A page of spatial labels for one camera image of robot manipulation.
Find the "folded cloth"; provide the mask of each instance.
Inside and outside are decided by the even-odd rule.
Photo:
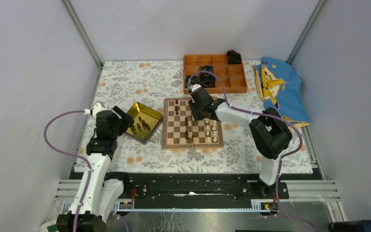
[[[300,128],[309,125],[309,118],[300,98],[301,79],[285,61],[264,57],[253,67],[258,96],[265,109],[275,108],[279,115]]]

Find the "yellow tray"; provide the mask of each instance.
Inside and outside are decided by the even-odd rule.
[[[130,128],[127,129],[126,133],[131,137],[137,139],[138,141],[146,144],[151,136],[156,132],[161,122],[163,121],[163,114],[147,107],[140,102],[136,102],[133,106],[127,111],[127,114],[133,117],[134,127],[136,128],[136,134],[134,134]],[[139,117],[150,126],[150,130],[143,129],[140,131],[137,128],[137,123],[142,124],[139,120]]]

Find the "orange wooden tray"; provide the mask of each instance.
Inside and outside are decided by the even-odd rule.
[[[224,84],[227,93],[246,93],[247,79],[245,77],[244,65],[242,64],[228,64],[227,55],[185,55],[184,56],[184,75],[186,77],[197,72],[201,66],[212,65],[214,73]],[[205,88],[208,93],[223,93],[223,89],[218,81],[215,87]],[[184,93],[187,91],[186,83],[184,83]]]

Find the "gray wall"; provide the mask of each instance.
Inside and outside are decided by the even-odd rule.
[[[371,219],[371,1],[329,1],[294,68],[324,171],[348,219]]]
[[[97,75],[58,0],[0,0],[0,232],[36,232],[70,159],[43,140],[46,123],[84,109]],[[72,152],[83,115],[51,127]]]
[[[100,58],[287,59],[317,0],[72,0]]]

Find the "floral tablecloth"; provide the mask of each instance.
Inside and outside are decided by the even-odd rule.
[[[256,93],[253,65],[259,61],[244,61],[248,91],[229,94],[235,106],[264,110]],[[186,97],[182,89],[182,61],[108,61],[104,64],[94,102],[106,108],[117,105],[127,111],[135,102],[141,102],[163,112],[165,98]],[[223,98],[222,94],[213,96]],[[86,144],[93,135],[95,120],[89,119],[78,154],[86,156]],[[251,132],[235,124],[222,122],[224,148],[219,150],[163,151],[161,125],[151,140],[143,145],[127,135],[121,136],[109,171],[144,173],[259,173],[262,156],[255,147]],[[287,151],[298,146],[293,132]],[[78,159],[76,172],[83,172],[85,164]],[[284,159],[283,173],[312,173],[306,147]]]

